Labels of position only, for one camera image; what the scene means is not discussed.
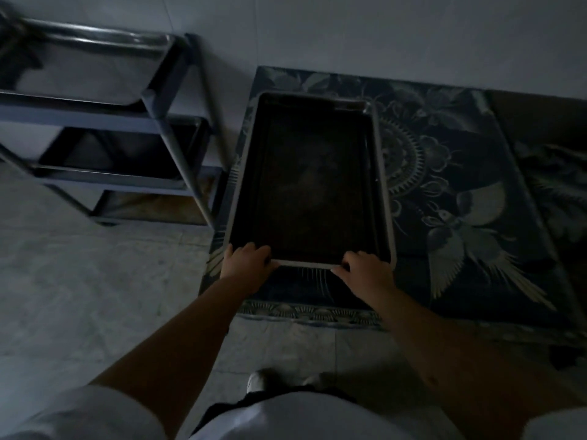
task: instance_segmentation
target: shirt sleeve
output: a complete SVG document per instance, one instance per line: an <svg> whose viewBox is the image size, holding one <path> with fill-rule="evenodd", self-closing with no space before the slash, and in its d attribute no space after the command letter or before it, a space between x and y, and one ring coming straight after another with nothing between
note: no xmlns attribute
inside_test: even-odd
<svg viewBox="0 0 587 440"><path fill-rule="evenodd" d="M566 409L530 420L522 440L579 440L584 439L586 433L587 407Z"/></svg>
<svg viewBox="0 0 587 440"><path fill-rule="evenodd" d="M157 417L140 403L101 386L59 394L46 409L0 440L166 440Z"/></svg>

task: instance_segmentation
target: white shirt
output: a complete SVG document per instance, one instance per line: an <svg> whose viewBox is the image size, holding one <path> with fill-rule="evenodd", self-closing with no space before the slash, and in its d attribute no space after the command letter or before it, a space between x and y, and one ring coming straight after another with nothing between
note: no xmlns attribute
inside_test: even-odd
<svg viewBox="0 0 587 440"><path fill-rule="evenodd" d="M293 392L219 415L191 440L420 440L417 429L400 427L331 395ZM587 438L587 408L531 420L522 440ZM112 389L84 386L58 395L2 440L166 440L148 409Z"/></svg>

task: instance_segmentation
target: left hand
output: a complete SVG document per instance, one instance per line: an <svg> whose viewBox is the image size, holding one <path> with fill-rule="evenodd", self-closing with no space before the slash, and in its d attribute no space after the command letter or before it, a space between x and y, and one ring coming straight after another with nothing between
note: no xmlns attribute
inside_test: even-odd
<svg viewBox="0 0 587 440"><path fill-rule="evenodd" d="M224 252L220 279L238 277L247 284L248 294L252 295L277 267L279 263L271 260L271 248L268 245L257 249L253 242L249 242L232 251L232 244L229 244Z"/></svg>

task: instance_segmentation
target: metal shelf rack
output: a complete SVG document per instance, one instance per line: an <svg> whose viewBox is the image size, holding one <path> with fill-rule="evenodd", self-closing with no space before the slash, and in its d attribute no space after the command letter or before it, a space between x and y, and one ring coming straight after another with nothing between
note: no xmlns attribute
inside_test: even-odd
<svg viewBox="0 0 587 440"><path fill-rule="evenodd" d="M4 84L0 121L64 128L36 163L22 160L3 145L0 157L99 223L130 220L213 227L230 164L197 37L18 21L36 31L20 41L21 47L23 42L33 50L39 42L65 45L83 51L82 57L148 53L158 66L132 103L35 95L7 90ZM197 70L209 119L168 115L190 67ZM222 168L202 166L212 136ZM71 184L105 191L90 210L62 189Z"/></svg>

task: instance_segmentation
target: shoe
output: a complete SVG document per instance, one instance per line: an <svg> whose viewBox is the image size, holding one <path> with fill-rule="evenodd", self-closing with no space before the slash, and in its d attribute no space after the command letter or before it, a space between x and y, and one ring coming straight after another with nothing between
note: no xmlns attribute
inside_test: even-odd
<svg viewBox="0 0 587 440"><path fill-rule="evenodd" d="M249 376L246 384L246 393L281 390L287 386L273 369L261 369Z"/></svg>
<svg viewBox="0 0 587 440"><path fill-rule="evenodd" d="M319 374L307 377L303 382L302 386L312 386L316 391L323 391L329 387L333 387L336 383L334 374L328 372L321 372Z"/></svg>

